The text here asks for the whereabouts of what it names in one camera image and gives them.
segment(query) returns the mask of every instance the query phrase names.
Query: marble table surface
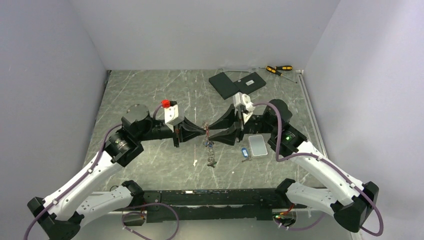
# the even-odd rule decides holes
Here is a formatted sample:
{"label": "marble table surface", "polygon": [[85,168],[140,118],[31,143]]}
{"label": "marble table surface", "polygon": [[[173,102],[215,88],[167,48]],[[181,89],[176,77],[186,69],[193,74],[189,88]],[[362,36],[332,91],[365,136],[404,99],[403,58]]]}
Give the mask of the marble table surface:
{"label": "marble table surface", "polygon": [[[185,117],[198,126],[203,121],[213,123],[221,117],[232,103],[223,100],[209,83],[209,78],[219,70],[114,70],[100,105],[91,142],[84,165],[98,151],[100,142],[111,126],[120,123],[128,107],[146,105],[152,114],[163,100],[176,100],[184,108]],[[252,102],[282,99],[293,113],[290,124],[301,131],[320,149],[311,122],[301,85],[264,69],[257,73],[266,86],[251,93]],[[247,72],[227,72],[232,81],[247,76]],[[295,71],[285,76],[295,80]],[[254,114],[261,114],[265,107],[256,107]],[[163,119],[163,110],[157,118]],[[267,141],[269,134],[264,134]],[[242,162],[241,148],[249,149],[248,135],[234,146],[216,142],[214,145],[216,167],[207,166],[207,149],[204,136],[173,145],[172,139],[142,142],[144,152],[126,168],[107,179],[96,191],[109,191],[113,185],[127,180],[136,181],[144,190],[191,190],[191,189],[240,189],[274,188],[285,178],[294,179],[309,187],[323,185],[297,164],[276,162],[275,152],[267,144],[268,155],[253,157]]]}

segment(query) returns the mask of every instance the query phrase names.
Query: white wall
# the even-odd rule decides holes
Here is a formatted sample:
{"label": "white wall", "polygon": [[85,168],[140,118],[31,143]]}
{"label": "white wall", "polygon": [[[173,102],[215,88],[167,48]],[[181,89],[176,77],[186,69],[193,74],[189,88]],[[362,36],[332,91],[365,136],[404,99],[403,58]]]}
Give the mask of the white wall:
{"label": "white wall", "polygon": [[[79,169],[106,70],[67,0],[0,7],[0,239],[22,239],[27,202]],[[47,239],[38,224],[30,240]]]}
{"label": "white wall", "polygon": [[304,68],[340,0],[71,0],[107,69]]}
{"label": "white wall", "polygon": [[424,239],[423,23],[422,0],[342,0],[305,69],[330,157],[380,187],[381,240]]}

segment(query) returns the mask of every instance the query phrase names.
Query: white phone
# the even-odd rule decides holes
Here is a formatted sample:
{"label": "white phone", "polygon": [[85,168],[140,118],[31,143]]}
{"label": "white phone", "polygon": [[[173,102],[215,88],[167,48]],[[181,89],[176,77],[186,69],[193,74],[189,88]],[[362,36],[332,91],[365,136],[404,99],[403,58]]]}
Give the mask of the white phone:
{"label": "white phone", "polygon": [[262,135],[249,136],[249,145],[252,156],[264,156],[268,154],[267,146],[265,146],[264,137]]}

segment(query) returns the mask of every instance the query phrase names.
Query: yellow-handled screwdriver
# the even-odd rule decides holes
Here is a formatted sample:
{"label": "yellow-handled screwdriver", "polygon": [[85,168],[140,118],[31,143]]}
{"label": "yellow-handled screwdriver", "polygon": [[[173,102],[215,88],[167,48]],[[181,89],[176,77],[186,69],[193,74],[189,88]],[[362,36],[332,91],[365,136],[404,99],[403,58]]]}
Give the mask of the yellow-handled screwdriver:
{"label": "yellow-handled screwdriver", "polygon": [[283,71],[291,71],[293,70],[292,66],[286,65],[286,66],[276,66],[276,70],[283,70]]}
{"label": "yellow-handled screwdriver", "polygon": [[293,81],[293,80],[291,80],[290,78],[288,78],[288,77],[286,77],[286,76],[284,76],[281,72],[279,72],[279,71],[277,71],[275,68],[273,68],[272,66],[266,66],[266,68],[265,68],[268,72],[270,72],[270,73],[272,73],[272,74],[275,74],[275,75],[278,75],[278,76],[280,76],[280,77],[284,77],[284,78],[286,78],[286,79],[288,79],[288,80],[290,80],[290,81],[292,81],[293,83],[295,83],[295,84],[297,84],[298,82],[296,82],[296,81]]}
{"label": "yellow-handled screwdriver", "polygon": [[277,71],[277,69],[273,68],[272,66],[266,66],[265,68],[268,72],[278,75],[278,76],[282,76],[283,74],[279,71]]}

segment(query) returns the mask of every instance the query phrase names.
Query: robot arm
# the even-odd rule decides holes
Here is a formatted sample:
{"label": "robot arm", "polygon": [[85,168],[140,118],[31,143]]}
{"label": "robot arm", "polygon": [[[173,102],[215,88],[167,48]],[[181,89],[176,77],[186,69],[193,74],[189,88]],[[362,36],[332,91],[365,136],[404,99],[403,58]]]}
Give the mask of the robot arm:
{"label": "robot arm", "polygon": [[[130,107],[121,119],[122,127],[80,172],[54,193],[45,198],[34,197],[28,202],[28,208],[50,240],[70,240],[94,219],[116,209],[144,203],[144,191],[134,181],[125,181],[103,195],[90,196],[96,186],[143,152],[142,141],[172,138],[174,146],[179,147],[181,142],[205,133],[184,118],[176,102],[168,103],[165,112],[169,117],[165,120],[152,118],[145,105]],[[28,238],[30,229],[31,226],[24,238]]]}
{"label": "robot arm", "polygon": [[[278,123],[277,114],[270,106],[265,108],[262,115],[254,115],[255,104],[246,94],[237,93],[233,97],[233,102],[234,105],[230,106],[226,114],[210,127],[229,128],[209,139],[234,145],[236,141],[243,139],[244,134],[271,134],[267,143],[274,151],[279,149],[279,154],[276,156],[278,162],[290,159],[327,187],[327,189],[316,189],[292,179],[285,179],[276,188],[277,194],[288,203],[313,207],[327,213],[345,229],[358,232],[373,210],[371,202],[375,205],[377,201],[378,186],[373,182],[364,184],[325,158],[301,132],[289,124],[292,113],[282,100],[269,101],[278,110],[281,123]],[[279,147],[277,147],[278,135],[281,139]],[[361,195],[360,191],[371,202]]]}

